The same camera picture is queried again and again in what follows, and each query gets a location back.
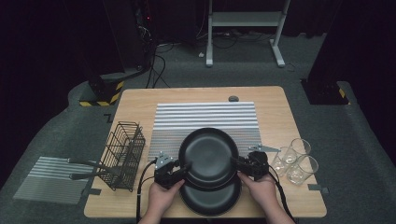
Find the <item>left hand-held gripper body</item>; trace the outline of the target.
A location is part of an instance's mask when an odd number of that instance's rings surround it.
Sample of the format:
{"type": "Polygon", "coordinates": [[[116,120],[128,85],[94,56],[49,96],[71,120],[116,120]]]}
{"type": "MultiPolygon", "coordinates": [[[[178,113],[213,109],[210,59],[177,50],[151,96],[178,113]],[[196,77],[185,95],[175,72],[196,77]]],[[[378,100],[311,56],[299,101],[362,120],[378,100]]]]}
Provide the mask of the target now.
{"type": "Polygon", "coordinates": [[[179,160],[160,152],[155,162],[154,181],[163,188],[170,189],[176,182],[176,171],[179,160]]]}

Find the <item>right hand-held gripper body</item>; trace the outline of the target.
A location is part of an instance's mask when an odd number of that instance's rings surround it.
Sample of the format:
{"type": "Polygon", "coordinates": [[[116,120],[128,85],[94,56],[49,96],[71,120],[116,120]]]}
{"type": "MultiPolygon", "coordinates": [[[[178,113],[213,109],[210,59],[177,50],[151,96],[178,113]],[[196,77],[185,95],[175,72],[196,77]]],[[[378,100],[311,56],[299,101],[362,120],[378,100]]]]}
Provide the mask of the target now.
{"type": "Polygon", "coordinates": [[[258,144],[248,148],[247,164],[249,171],[247,174],[255,180],[262,178],[269,173],[268,153],[278,153],[279,149],[258,144]]]}

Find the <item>black round plate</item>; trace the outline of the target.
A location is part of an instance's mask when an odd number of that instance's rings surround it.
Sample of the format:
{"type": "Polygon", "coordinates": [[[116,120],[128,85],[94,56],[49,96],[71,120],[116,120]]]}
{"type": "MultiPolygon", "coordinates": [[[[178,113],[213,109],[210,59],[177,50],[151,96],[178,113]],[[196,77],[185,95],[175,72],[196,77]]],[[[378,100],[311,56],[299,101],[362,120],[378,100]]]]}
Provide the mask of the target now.
{"type": "Polygon", "coordinates": [[[178,159],[191,162],[187,180],[200,189],[218,189],[231,180],[236,169],[231,158],[238,158],[236,143],[230,135],[215,128],[190,133],[182,142],[178,159]]]}
{"type": "Polygon", "coordinates": [[[223,188],[203,190],[186,183],[180,189],[184,204],[194,213],[215,217],[230,211],[238,202],[242,186],[238,179],[231,180],[223,188]]]}

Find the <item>clear drinking glass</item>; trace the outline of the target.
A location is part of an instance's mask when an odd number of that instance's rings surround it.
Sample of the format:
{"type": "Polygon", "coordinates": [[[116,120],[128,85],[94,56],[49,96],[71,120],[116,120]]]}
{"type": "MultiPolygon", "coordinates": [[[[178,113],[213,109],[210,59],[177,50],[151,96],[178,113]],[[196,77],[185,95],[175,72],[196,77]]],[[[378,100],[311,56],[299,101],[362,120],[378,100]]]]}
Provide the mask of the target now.
{"type": "Polygon", "coordinates": [[[297,162],[289,168],[286,178],[294,185],[302,185],[311,175],[318,171],[318,162],[310,155],[301,156],[297,162]]]}
{"type": "Polygon", "coordinates": [[[282,147],[275,155],[271,166],[278,176],[284,175],[297,161],[297,153],[289,147],[282,147]]]}
{"type": "Polygon", "coordinates": [[[311,145],[302,138],[293,139],[290,143],[286,162],[295,163],[301,156],[308,155],[311,151],[311,145]]]}

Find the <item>black wire cutlery basket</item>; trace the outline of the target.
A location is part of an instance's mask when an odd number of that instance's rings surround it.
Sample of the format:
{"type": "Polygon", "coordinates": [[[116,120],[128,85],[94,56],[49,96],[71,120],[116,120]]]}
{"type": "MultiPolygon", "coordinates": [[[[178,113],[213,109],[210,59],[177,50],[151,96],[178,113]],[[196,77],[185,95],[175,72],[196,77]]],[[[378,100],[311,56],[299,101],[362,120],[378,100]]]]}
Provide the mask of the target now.
{"type": "Polygon", "coordinates": [[[100,178],[113,190],[132,191],[146,138],[143,127],[131,121],[119,121],[109,134],[100,164],[112,168],[100,178]]]}

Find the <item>person's left hand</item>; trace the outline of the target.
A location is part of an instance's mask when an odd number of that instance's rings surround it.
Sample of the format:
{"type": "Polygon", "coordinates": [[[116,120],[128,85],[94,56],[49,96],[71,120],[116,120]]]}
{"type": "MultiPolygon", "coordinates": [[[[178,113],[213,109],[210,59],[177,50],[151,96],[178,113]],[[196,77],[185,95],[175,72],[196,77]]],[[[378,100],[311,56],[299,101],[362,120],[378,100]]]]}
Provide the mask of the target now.
{"type": "Polygon", "coordinates": [[[161,217],[166,210],[172,205],[179,189],[183,186],[184,180],[176,182],[170,189],[163,188],[158,183],[153,183],[148,192],[148,209],[147,215],[161,217]]]}

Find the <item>person's right hand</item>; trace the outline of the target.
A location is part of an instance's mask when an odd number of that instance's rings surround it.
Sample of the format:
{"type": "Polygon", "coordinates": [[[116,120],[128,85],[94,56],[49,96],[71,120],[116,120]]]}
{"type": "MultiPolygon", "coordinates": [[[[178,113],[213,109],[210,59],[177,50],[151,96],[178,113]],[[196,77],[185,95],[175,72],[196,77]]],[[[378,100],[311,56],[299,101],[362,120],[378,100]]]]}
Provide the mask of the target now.
{"type": "Polygon", "coordinates": [[[238,172],[237,175],[247,186],[254,201],[260,206],[264,214],[268,216],[270,209],[278,205],[274,179],[269,175],[264,175],[259,180],[253,180],[242,172],[238,172]]]}

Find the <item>grey striped woven placemat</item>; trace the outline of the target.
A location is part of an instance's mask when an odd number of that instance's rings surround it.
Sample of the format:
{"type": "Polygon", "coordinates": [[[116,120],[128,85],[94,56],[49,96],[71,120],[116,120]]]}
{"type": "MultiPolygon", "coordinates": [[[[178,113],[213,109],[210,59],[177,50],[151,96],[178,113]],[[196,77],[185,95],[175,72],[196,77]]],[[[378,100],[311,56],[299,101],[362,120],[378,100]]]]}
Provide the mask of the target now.
{"type": "Polygon", "coordinates": [[[90,173],[87,165],[68,163],[64,158],[41,156],[13,198],[45,203],[78,204],[88,180],[72,180],[71,174],[90,173]]]}
{"type": "Polygon", "coordinates": [[[253,102],[210,102],[157,104],[148,160],[161,152],[176,158],[182,141],[193,131],[215,128],[235,141],[239,154],[262,142],[253,102]]]}

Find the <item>black hazard-striped stand base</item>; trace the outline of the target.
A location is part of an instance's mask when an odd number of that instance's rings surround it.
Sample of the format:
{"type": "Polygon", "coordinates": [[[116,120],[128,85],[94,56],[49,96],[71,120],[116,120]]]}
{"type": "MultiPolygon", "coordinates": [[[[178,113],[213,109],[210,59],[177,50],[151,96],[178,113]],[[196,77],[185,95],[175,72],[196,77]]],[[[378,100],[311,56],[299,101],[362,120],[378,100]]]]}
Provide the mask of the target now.
{"type": "Polygon", "coordinates": [[[120,90],[127,79],[143,75],[145,70],[132,73],[124,77],[103,79],[100,76],[90,76],[88,85],[79,98],[81,106],[109,106],[114,105],[120,96],[120,90]]]}
{"type": "Polygon", "coordinates": [[[306,97],[311,105],[348,105],[345,92],[334,83],[321,83],[302,79],[306,97]]]}

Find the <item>black equipment tower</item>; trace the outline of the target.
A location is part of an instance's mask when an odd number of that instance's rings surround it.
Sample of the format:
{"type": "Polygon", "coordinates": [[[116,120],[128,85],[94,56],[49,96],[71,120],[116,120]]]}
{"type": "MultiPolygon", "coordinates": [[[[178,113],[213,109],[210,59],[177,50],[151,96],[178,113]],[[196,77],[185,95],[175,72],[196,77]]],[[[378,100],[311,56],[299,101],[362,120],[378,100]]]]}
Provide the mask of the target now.
{"type": "Polygon", "coordinates": [[[104,0],[104,4],[123,68],[147,70],[153,35],[146,1],[104,0]]]}

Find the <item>white metal stand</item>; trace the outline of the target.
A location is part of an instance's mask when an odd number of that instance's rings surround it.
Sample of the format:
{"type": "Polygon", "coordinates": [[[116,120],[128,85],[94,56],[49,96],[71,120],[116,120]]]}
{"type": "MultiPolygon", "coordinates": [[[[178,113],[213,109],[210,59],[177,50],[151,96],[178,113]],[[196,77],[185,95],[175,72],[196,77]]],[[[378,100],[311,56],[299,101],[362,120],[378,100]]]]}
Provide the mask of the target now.
{"type": "Polygon", "coordinates": [[[207,11],[207,43],[205,65],[211,67],[213,60],[213,28],[214,27],[275,27],[276,35],[269,40],[270,47],[276,58],[278,67],[285,67],[286,63],[280,52],[278,43],[283,31],[291,0],[284,0],[281,11],[274,12],[215,12],[213,0],[208,0],[207,11]]]}

